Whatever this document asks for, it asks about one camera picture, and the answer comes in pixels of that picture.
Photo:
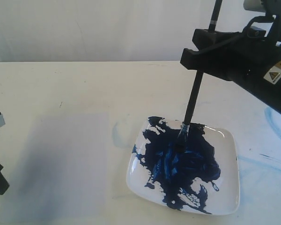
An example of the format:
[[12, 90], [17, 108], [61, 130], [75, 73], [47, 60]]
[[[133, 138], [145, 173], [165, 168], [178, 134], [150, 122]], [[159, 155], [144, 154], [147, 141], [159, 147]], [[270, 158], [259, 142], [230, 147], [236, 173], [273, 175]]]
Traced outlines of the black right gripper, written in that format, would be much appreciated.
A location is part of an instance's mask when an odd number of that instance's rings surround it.
[[[239, 35], [227, 48], [202, 50]], [[195, 29], [192, 42], [202, 51], [185, 48], [181, 65], [228, 77], [281, 114], [281, 15], [254, 17], [241, 33]]]

